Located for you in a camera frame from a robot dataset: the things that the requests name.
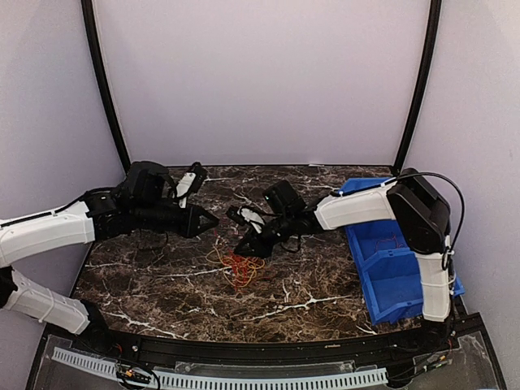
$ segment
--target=white wall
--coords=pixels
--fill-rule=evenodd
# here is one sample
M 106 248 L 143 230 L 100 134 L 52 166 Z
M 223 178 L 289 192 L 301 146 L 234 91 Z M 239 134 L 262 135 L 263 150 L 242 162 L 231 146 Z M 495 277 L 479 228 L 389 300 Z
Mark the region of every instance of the white wall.
M 123 175 L 106 123 L 80 2 L 0 2 L 0 219 L 60 206 Z M 68 294 L 86 248 L 15 264 Z M 25 388 L 43 326 L 0 310 L 0 389 Z
M 429 1 L 97 1 L 132 159 L 391 164 Z
M 443 2 L 407 160 L 450 176 L 466 196 L 456 267 L 466 304 L 482 313 L 509 388 L 520 388 L 519 15 L 520 2 Z

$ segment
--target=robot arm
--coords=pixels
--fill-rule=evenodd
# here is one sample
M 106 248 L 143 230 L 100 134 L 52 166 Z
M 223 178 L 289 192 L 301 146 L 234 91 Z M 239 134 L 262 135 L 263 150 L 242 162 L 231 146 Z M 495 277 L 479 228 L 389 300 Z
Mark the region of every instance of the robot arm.
M 404 170 L 402 177 L 417 173 Z M 267 258 L 273 246 L 291 236 L 317 234 L 345 225 L 394 219 L 414 251 L 421 274 L 426 320 L 443 322 L 450 311 L 449 271 L 450 208 L 446 200 L 421 176 L 393 178 L 372 188 L 334 192 L 306 205 L 291 184 L 282 180 L 263 193 L 274 214 L 248 206 L 232 206 L 227 216 L 251 228 L 235 253 Z M 263 216 L 275 216 L 265 222 Z
M 87 191 L 55 210 L 0 220 L 0 308 L 28 314 L 76 335 L 102 336 L 106 324 L 94 304 L 52 292 L 13 270 L 11 264 L 47 250 L 102 241 L 136 229 L 195 237 L 219 222 L 202 207 L 187 203 L 206 175 L 196 162 L 177 184 L 167 168 L 135 162 L 115 188 Z M 163 196 L 166 184 L 170 191 Z

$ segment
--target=black frame pole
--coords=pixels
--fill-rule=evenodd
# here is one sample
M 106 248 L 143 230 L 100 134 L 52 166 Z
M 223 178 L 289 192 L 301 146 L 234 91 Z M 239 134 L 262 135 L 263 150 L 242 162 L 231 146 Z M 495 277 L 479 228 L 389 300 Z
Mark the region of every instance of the black frame pole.
M 439 27 L 440 6 L 442 0 L 431 0 L 430 15 L 428 16 L 428 25 L 426 30 L 426 37 L 424 39 L 424 47 L 422 48 L 421 65 L 419 66 L 419 73 L 417 82 L 415 84 L 414 96 L 409 108 L 408 119 L 406 120 L 405 131 L 401 138 L 401 144 L 397 151 L 396 161 L 392 166 L 392 173 L 398 175 L 401 172 L 406 160 L 406 155 L 414 136 L 415 125 L 423 103 L 424 91 L 428 82 L 428 75 L 430 73 L 431 60 L 433 58 L 433 50 L 436 45 L 437 28 Z
M 121 127 L 119 126 L 119 121 L 117 120 L 117 115 L 115 113 L 114 102 L 112 101 L 108 79 L 106 78 L 92 0 L 81 0 L 81 8 L 83 9 L 84 27 L 87 32 L 87 39 L 89 40 L 90 57 L 92 58 L 92 64 L 96 74 L 99 93 L 101 94 L 103 106 L 105 107 L 106 119 L 108 120 L 112 138 L 114 138 L 115 148 L 117 149 L 119 160 L 121 161 L 123 169 L 126 172 L 130 167 L 131 161 L 130 156 L 128 155 L 127 146 L 124 143 L 123 133 L 121 132 Z

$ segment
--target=marble tabletop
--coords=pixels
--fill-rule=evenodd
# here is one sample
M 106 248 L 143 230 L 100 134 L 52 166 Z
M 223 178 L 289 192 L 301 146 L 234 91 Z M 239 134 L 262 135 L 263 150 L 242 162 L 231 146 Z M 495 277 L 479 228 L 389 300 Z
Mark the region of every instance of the marble tabletop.
M 228 207 L 269 210 L 262 191 L 286 179 L 307 200 L 337 189 L 349 177 L 390 176 L 386 167 L 207 167 L 208 180 L 190 202 L 220 225 L 186 240 L 134 232 L 95 244 L 75 298 L 97 302 L 110 328 L 150 336 L 222 342 L 295 342 L 395 332 L 418 324 L 371 326 L 345 232 L 304 236 L 298 253 L 276 246 L 243 288 L 218 262 L 245 233 L 225 216 Z M 184 168 L 171 169 L 179 179 Z

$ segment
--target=blue storage bin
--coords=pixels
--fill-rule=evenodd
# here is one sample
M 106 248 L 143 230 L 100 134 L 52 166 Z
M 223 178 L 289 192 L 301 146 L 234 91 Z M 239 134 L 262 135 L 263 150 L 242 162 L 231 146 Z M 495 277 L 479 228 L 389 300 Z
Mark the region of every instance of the blue storage bin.
M 385 180 L 349 179 L 341 189 L 365 189 Z M 390 220 L 358 223 L 345 231 L 372 324 L 395 323 L 422 314 L 419 265 L 399 224 Z M 455 296 L 465 292 L 458 277 L 454 287 Z

